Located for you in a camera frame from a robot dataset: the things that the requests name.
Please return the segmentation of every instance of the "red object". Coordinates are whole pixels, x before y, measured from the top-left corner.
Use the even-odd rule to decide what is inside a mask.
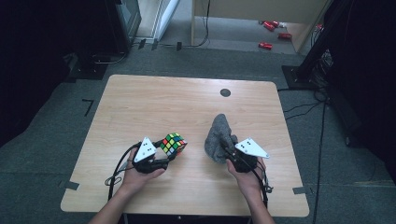
[[[289,33],[279,33],[279,34],[277,34],[277,38],[279,38],[279,39],[291,39],[291,34],[289,34]]]
[[[271,50],[272,49],[272,44],[268,44],[268,43],[265,43],[265,42],[260,42],[259,43],[259,48]]]
[[[270,21],[270,23],[275,26],[275,28],[279,27],[279,21]]]
[[[271,22],[269,22],[269,21],[265,21],[262,25],[265,28],[267,28],[269,31],[274,31],[275,30],[275,26],[273,24],[271,24]]]

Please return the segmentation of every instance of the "black cable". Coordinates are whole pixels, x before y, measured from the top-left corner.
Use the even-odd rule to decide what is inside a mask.
[[[206,42],[206,40],[209,38],[209,28],[208,28],[208,25],[207,25],[207,21],[208,21],[208,19],[209,19],[209,9],[210,9],[210,0],[207,2],[207,10],[206,10],[206,24],[205,24],[205,29],[206,29],[206,35],[205,35],[205,38],[204,38],[204,40],[201,42],[201,44],[199,44],[199,45],[196,45],[196,46],[187,46],[187,47],[192,47],[192,48],[198,48],[198,47],[201,47],[205,42]]]
[[[318,36],[323,32],[324,30],[324,26],[320,27],[319,30],[313,32],[311,34],[311,47],[313,46],[313,44],[316,42],[316,40],[318,39]],[[327,58],[327,56],[325,57],[324,55],[326,54],[327,51],[325,51],[325,53],[323,53],[320,58],[315,60],[315,68],[318,72],[320,72],[321,74],[323,74],[323,76],[326,75],[326,71],[323,67],[323,62],[325,61],[325,58]],[[326,87],[327,86],[327,82],[324,80],[324,78],[322,76],[319,76],[318,74],[314,75],[314,78],[312,78],[312,81],[314,84],[316,84],[317,86],[319,86],[320,88]]]
[[[120,165],[121,165],[123,159],[125,158],[126,155],[128,155],[128,152],[130,152],[133,148],[140,147],[140,144],[141,144],[141,142],[139,142],[137,144],[134,144],[133,146],[128,148],[128,150],[126,150],[124,152],[124,154],[122,155],[121,159],[119,160],[119,163],[117,164],[116,169],[114,170],[113,176],[111,177],[111,181],[110,181],[110,185],[109,185],[110,188],[108,190],[108,197],[107,197],[108,200],[110,200],[113,197],[113,189],[114,189],[114,185],[115,185],[115,182],[116,182],[116,179],[117,179],[115,176],[117,176],[117,172],[120,169]]]
[[[325,80],[325,76],[327,75],[327,71],[331,67],[331,63],[329,63],[328,59],[331,59],[331,55],[326,50],[319,59],[315,60],[315,69],[316,73],[314,73],[311,81],[317,86],[324,88],[328,86],[328,82]]]
[[[134,169],[134,167],[125,168],[125,169],[123,169],[123,170],[118,170],[117,173],[116,173],[116,175],[113,175],[113,176],[109,177],[108,179],[106,179],[105,185],[106,185],[106,186],[110,186],[110,184],[109,184],[108,182],[109,182],[112,178],[116,177],[117,175],[119,175],[120,173],[122,173],[122,172],[124,172],[124,171],[132,170],[132,169]],[[115,182],[114,185],[120,183],[120,181],[122,180],[122,178],[121,178],[121,177],[116,177],[116,180],[117,180],[117,182]]]
[[[265,168],[264,168],[264,166],[262,165],[261,162],[259,162],[259,165],[260,165],[260,167],[259,167],[259,166],[258,166],[258,167],[259,167],[262,171],[265,171]]]
[[[260,176],[257,174],[257,172],[254,170],[253,167],[251,167],[244,159],[239,158],[238,160],[240,160],[242,163],[244,163],[249,169],[250,171],[257,177],[257,180],[259,181],[259,185],[260,185],[260,189],[262,190],[262,202],[265,204],[265,207],[268,207],[268,197],[267,197],[267,192],[271,192],[273,188],[271,188],[268,185],[268,178],[267,178],[267,174],[265,173],[265,169],[263,171],[263,178],[265,181],[265,185],[262,183],[262,179],[260,178]]]
[[[209,41],[209,43],[207,44],[207,46],[210,45],[209,28],[208,28],[208,23],[207,23],[208,18],[209,18],[209,12],[207,12],[207,14],[206,14],[206,22],[205,22],[205,18],[202,17],[202,23],[204,24],[204,27],[205,27],[205,29],[206,29],[206,36],[205,36],[205,39]]]
[[[291,116],[291,117],[286,118],[285,120],[293,119],[293,118],[296,118],[296,117],[299,117],[299,116],[302,116],[302,115],[306,115],[306,114],[308,114],[313,108],[315,108],[317,105],[320,105],[321,103],[323,103],[323,102],[318,102],[318,103],[314,104],[311,108],[309,108],[309,109],[308,109],[305,113],[303,113],[303,114],[293,115],[293,116]]]
[[[295,106],[295,107],[293,107],[293,108],[291,108],[291,109],[284,110],[283,113],[290,112],[291,110],[293,110],[293,109],[295,109],[295,108],[298,108],[298,107],[302,107],[302,106],[306,106],[306,105],[297,105],[297,106]]]
[[[119,63],[120,61],[122,61],[122,60],[125,58],[125,56],[126,56],[126,52],[124,52],[124,53],[122,54],[122,56],[121,56],[120,59],[118,59],[118,60],[116,60],[116,61],[114,61],[114,62],[105,62],[105,63],[94,62],[94,63],[97,63],[97,64],[113,64],[113,63]]]
[[[315,224],[317,221],[318,214],[318,200],[319,200],[319,189],[320,189],[320,168],[321,168],[321,153],[323,147],[323,134],[324,134],[324,118],[326,112],[326,103],[323,104],[323,112],[322,112],[322,122],[321,122],[321,131],[320,131],[320,140],[319,140],[319,152],[318,152],[318,177],[317,177],[317,197],[315,198],[315,208],[314,208],[314,216],[312,219],[312,223]]]
[[[280,91],[317,91],[317,90],[320,90],[320,89],[323,89],[323,87],[317,87],[317,88],[314,88],[314,89],[289,89],[289,88],[285,88],[285,89],[278,89],[277,91],[278,92],[280,92]]]

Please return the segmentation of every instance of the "human hand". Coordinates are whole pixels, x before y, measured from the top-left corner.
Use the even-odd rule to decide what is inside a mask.
[[[124,178],[122,180],[122,184],[119,189],[123,191],[128,197],[132,197],[143,187],[145,187],[145,185],[150,181],[150,179],[156,178],[165,172],[164,169],[158,169],[149,174],[142,174],[137,172],[136,169],[133,168],[133,165],[131,163],[136,151],[137,151],[137,147],[133,148],[129,154],[128,165],[124,172]]]
[[[253,172],[248,173],[238,173],[233,166],[233,163],[230,160],[226,160],[228,171],[235,177],[236,182],[238,184],[239,189],[242,194],[246,197],[261,197],[261,187],[257,177],[253,174]],[[265,164],[262,158],[257,159],[257,167],[255,169],[256,173],[262,178],[261,173],[262,170],[260,167],[265,169]]]

